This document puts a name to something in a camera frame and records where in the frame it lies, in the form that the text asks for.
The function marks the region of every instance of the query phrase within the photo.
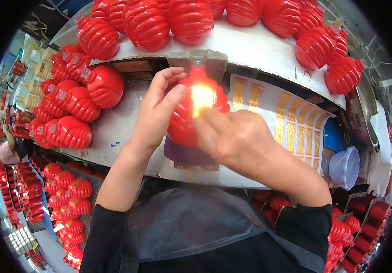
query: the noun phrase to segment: light blue bucket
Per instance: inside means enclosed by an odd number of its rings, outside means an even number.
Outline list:
[[[338,152],[330,159],[329,175],[344,190],[350,190],[357,181],[360,171],[358,150],[351,146],[346,151]]]

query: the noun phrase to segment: person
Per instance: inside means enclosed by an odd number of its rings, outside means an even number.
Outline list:
[[[2,131],[7,140],[2,142],[2,132],[0,132],[0,161],[6,165],[26,162],[27,155],[22,155],[22,157],[20,157],[15,150],[15,139],[8,130],[7,124],[2,125]]]
[[[249,202],[213,187],[181,187],[133,207],[149,158],[185,95],[181,67],[158,72],[129,141],[96,199],[80,273],[323,272],[332,199],[324,179],[272,137],[248,111],[202,109],[200,149],[238,174],[289,196],[276,230]]]

